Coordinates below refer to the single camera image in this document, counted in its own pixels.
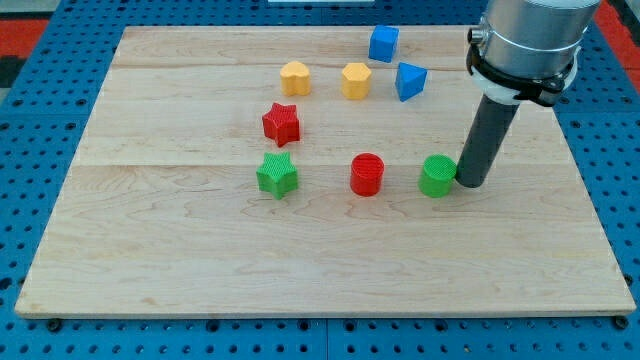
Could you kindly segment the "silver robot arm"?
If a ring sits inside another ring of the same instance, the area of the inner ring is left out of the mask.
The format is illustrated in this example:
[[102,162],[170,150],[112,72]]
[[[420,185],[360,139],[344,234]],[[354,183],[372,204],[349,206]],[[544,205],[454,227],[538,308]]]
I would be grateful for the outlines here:
[[467,33],[467,70],[502,105],[553,106],[576,77],[599,0],[490,0]]

